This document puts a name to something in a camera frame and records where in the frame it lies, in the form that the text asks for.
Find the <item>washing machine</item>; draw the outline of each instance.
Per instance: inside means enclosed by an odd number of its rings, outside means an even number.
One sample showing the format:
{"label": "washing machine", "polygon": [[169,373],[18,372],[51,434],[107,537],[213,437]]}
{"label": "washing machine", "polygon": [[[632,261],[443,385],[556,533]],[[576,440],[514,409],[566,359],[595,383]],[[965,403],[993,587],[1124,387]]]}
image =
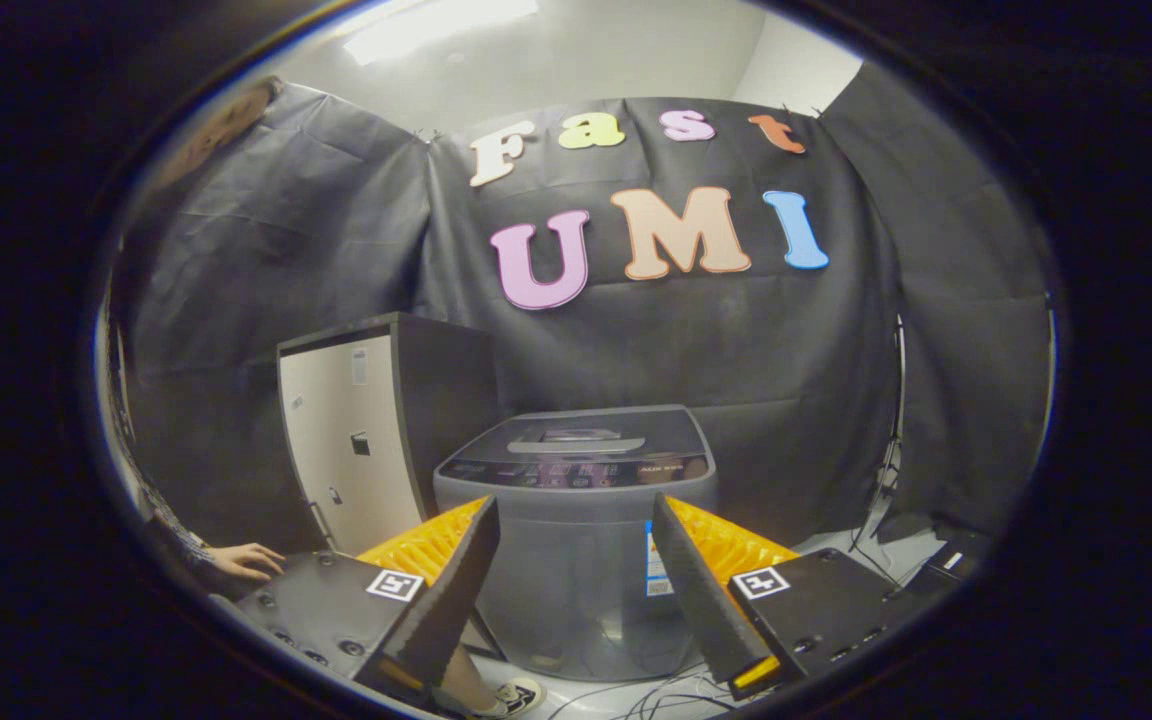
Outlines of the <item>washing machine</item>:
{"label": "washing machine", "polygon": [[626,682],[698,659],[652,543],[658,492],[717,511],[714,456],[683,406],[517,415],[438,467],[439,509],[497,497],[479,612],[511,664]]}

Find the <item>white cabinet door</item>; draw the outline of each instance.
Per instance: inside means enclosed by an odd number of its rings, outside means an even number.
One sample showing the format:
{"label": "white cabinet door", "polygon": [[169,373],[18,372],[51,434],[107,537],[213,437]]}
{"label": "white cabinet door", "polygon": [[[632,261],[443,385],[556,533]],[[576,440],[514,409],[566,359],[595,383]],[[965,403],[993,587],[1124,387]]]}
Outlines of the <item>white cabinet door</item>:
{"label": "white cabinet door", "polygon": [[[420,524],[397,429],[391,348],[389,336],[367,338],[279,361],[291,460],[346,555]],[[369,454],[356,454],[354,435],[365,437]]]}

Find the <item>letter cutout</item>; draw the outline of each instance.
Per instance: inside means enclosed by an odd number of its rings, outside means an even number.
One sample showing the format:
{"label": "letter cutout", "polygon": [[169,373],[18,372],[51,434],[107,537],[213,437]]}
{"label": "letter cutout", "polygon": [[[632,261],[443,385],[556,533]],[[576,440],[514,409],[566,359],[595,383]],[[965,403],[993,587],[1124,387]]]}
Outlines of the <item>letter cutout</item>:
{"label": "letter cutout", "polygon": [[608,113],[585,113],[563,120],[562,135],[558,136],[558,145],[568,150],[581,150],[590,145],[620,145],[626,134],[616,124],[616,115]]}
{"label": "letter cutout", "polygon": [[795,152],[795,154],[799,156],[808,151],[799,143],[790,141],[790,132],[794,132],[793,129],[786,123],[778,122],[772,115],[755,115],[749,119],[749,122],[763,128],[763,135],[767,136],[768,141],[772,141],[772,145],[781,150]]}
{"label": "letter cutout", "polygon": [[622,190],[612,195],[612,205],[626,211],[630,225],[630,250],[634,260],[626,274],[635,281],[649,281],[669,273],[669,265],[657,253],[664,247],[679,270],[690,273],[696,260],[696,245],[704,243],[702,268],[710,273],[740,273],[749,270],[749,255],[741,250],[727,200],[732,194],[721,187],[698,187],[687,196],[682,218],[650,190]]}
{"label": "letter cutout", "polygon": [[829,264],[829,257],[820,250],[814,241],[812,225],[808,222],[804,209],[808,200],[797,192],[764,192],[763,202],[776,209],[776,218],[781,219],[781,229],[790,251],[785,255],[785,263],[791,268],[818,270]]}
{"label": "letter cutout", "polygon": [[589,211],[568,210],[550,218],[550,229],[558,233],[563,252],[563,274],[552,283],[538,283],[531,274],[529,245],[536,233],[535,225],[511,225],[492,236],[500,263],[500,287],[513,305],[524,310],[544,310],[559,306],[585,290],[589,280],[589,260],[585,259],[585,234]]}
{"label": "letter cutout", "polygon": [[479,187],[494,179],[502,179],[513,170],[513,162],[506,162],[505,156],[517,158],[522,156],[522,136],[528,132],[536,132],[536,126],[531,120],[522,120],[505,129],[484,135],[470,143],[470,147],[479,160],[477,173],[470,179],[470,187]]}
{"label": "letter cutout", "polygon": [[708,141],[714,136],[714,127],[704,122],[704,119],[695,109],[669,109],[668,113],[660,114],[660,124],[669,141]]}

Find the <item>sneaker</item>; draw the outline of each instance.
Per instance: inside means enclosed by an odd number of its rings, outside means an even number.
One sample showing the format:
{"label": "sneaker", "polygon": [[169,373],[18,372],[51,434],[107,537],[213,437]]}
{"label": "sneaker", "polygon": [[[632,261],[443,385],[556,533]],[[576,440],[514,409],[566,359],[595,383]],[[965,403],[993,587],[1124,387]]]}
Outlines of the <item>sneaker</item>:
{"label": "sneaker", "polygon": [[493,711],[473,712],[467,717],[471,720],[505,720],[507,717],[520,717],[545,702],[545,688],[531,679],[513,679],[497,689],[497,699],[499,703]]}

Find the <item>white sticker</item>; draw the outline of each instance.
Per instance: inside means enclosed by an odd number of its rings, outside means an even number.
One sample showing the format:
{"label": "white sticker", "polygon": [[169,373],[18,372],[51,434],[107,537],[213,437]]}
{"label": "white sticker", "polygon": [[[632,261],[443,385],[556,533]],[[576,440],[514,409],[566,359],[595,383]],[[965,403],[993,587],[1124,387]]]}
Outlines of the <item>white sticker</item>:
{"label": "white sticker", "polygon": [[367,384],[367,348],[355,347],[349,354],[349,369],[353,372],[353,384],[365,386]]}
{"label": "white sticker", "polygon": [[652,538],[652,520],[647,521],[647,597],[658,594],[673,594],[673,584],[669,575],[664,570],[664,561],[655,548],[655,539]]}
{"label": "white sticker", "polygon": [[367,585],[367,592],[407,602],[416,594],[416,588],[419,588],[420,583],[424,582],[425,578],[422,578],[420,575],[408,575],[397,570],[382,570],[379,575],[376,575],[376,579],[371,579],[371,584]]}
{"label": "white sticker", "polygon": [[790,589],[790,583],[785,582],[781,574],[776,573],[776,568],[763,568],[753,570],[753,573],[732,575],[732,578],[736,581],[736,588],[740,588],[740,592],[745,593],[750,600],[758,600],[760,597]]}

